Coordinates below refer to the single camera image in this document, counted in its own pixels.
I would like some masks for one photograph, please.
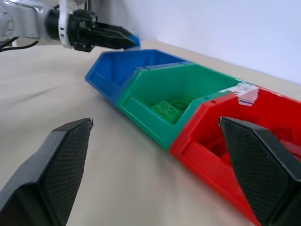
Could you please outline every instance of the plastic storage bin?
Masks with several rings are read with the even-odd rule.
[[[198,64],[140,69],[116,106],[169,149],[198,106],[238,80]]]
[[[242,212],[254,216],[235,177],[219,117],[228,116],[268,128],[296,158],[301,155],[301,103],[259,89],[253,106],[240,105],[233,93],[203,103],[171,147],[171,154]]]
[[[113,104],[140,67],[162,67],[188,62],[156,49],[102,53],[86,75],[86,81]]]

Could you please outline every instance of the green bin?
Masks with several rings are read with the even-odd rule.
[[[136,71],[117,107],[168,150],[201,103],[239,82],[195,63],[145,68]]]

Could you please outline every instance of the label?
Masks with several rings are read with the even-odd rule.
[[[220,92],[231,91],[238,96],[238,103],[240,105],[252,106],[258,98],[259,87],[248,84],[246,82],[240,82],[234,87],[221,90]]]

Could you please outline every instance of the black cable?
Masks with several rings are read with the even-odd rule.
[[[18,49],[25,49],[25,48],[30,48],[35,46],[39,41],[34,41],[32,44],[29,44],[27,46],[19,46],[19,47],[9,47],[9,48],[2,48],[0,49],[0,53],[4,51],[9,51],[9,50],[18,50]]]
[[[10,39],[10,40],[4,42],[2,45],[0,45],[0,49],[2,49],[2,48],[4,48],[4,47],[8,46],[9,44],[11,44],[12,42],[14,42],[14,41],[17,40],[17,39],[18,39],[18,37],[14,37],[14,38],[12,38],[12,39]]]

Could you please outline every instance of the beige table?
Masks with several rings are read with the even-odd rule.
[[[153,41],[158,48],[291,97],[301,86]],[[84,81],[99,54],[38,46],[0,54],[0,189],[48,133],[94,119],[69,226],[250,226],[239,212]]]

